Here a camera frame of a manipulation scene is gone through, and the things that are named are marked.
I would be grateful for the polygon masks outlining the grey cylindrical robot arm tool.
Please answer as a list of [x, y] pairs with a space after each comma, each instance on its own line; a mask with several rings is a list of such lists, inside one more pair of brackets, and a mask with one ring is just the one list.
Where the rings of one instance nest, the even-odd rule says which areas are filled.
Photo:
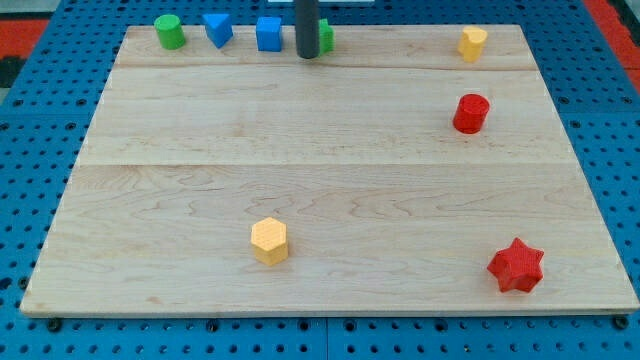
[[297, 55], [312, 59], [319, 55], [319, 1], [294, 0]]

